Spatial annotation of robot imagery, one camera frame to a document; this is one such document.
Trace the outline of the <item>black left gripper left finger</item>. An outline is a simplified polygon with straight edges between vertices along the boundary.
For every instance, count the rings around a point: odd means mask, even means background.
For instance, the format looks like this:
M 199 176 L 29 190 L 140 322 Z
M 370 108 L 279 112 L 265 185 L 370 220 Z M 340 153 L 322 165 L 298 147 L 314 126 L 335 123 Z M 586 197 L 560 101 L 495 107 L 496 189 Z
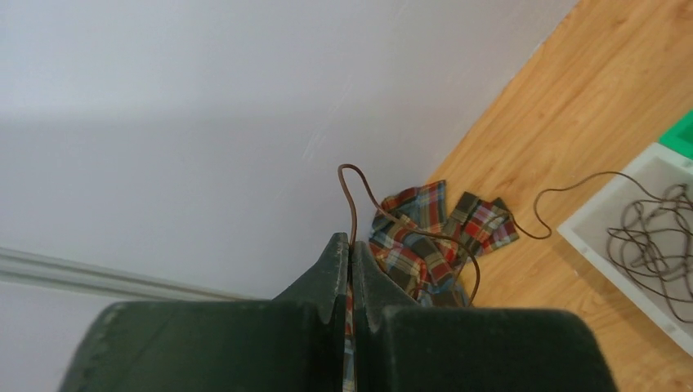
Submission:
M 339 391 L 348 239 L 268 301 L 123 301 L 79 344 L 63 391 Z

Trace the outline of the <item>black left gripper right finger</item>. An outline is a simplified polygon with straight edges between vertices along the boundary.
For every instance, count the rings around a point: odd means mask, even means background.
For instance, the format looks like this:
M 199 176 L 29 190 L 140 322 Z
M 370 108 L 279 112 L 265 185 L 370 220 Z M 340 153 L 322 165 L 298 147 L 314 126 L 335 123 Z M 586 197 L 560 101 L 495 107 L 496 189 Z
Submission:
M 564 310 L 424 307 L 352 252 L 360 391 L 614 391 L 587 324 Z

